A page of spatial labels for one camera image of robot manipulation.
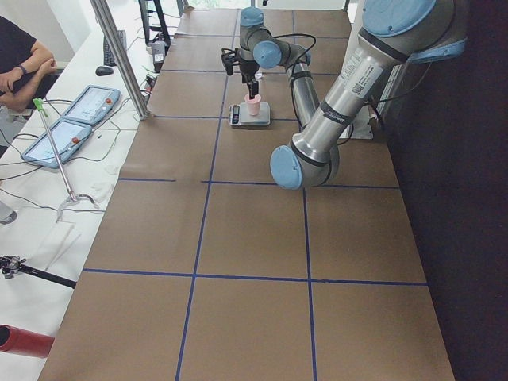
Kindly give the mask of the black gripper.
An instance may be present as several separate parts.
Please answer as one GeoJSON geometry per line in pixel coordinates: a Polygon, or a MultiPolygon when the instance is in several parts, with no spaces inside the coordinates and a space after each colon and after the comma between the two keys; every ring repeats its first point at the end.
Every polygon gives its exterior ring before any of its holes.
{"type": "Polygon", "coordinates": [[[259,64],[255,60],[240,60],[242,83],[248,86],[248,98],[255,98],[259,94],[259,83],[255,78],[259,64]]]}

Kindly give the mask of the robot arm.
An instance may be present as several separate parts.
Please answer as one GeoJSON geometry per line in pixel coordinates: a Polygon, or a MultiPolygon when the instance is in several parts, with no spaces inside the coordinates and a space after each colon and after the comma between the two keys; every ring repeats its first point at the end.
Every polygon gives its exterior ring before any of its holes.
{"type": "Polygon", "coordinates": [[[358,45],[328,94],[319,100],[306,50],[274,36],[261,9],[241,11],[236,56],[250,83],[259,68],[284,67],[302,131],[271,154],[270,169],[282,188],[327,183],[337,173],[337,141],[371,97],[375,85],[405,62],[427,63],[459,56],[467,41],[467,1],[366,1],[358,45]]]}

